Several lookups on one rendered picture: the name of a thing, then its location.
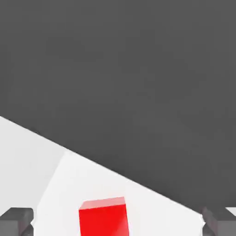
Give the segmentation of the small red cube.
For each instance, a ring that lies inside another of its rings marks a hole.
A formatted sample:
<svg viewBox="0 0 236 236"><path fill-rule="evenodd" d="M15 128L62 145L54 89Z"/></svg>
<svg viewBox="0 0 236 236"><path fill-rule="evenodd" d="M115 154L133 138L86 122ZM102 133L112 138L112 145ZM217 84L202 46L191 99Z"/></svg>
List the small red cube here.
<svg viewBox="0 0 236 236"><path fill-rule="evenodd" d="M85 201L78 213L81 236L129 236L124 197Z"/></svg>

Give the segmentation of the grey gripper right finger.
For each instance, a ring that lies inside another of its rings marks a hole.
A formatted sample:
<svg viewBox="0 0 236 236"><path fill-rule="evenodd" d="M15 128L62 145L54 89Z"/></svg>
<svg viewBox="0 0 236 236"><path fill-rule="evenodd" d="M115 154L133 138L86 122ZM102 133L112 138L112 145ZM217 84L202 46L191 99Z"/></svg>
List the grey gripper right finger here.
<svg viewBox="0 0 236 236"><path fill-rule="evenodd" d="M236 236L236 216L224 207L204 207L202 236Z"/></svg>

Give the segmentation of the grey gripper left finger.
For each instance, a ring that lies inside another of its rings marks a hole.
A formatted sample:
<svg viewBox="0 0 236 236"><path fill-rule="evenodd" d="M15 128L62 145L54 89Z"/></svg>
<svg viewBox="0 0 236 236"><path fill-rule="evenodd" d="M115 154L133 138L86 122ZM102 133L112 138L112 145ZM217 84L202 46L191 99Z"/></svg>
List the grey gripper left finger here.
<svg viewBox="0 0 236 236"><path fill-rule="evenodd" d="M0 236L34 236L32 208L11 207L0 216Z"/></svg>

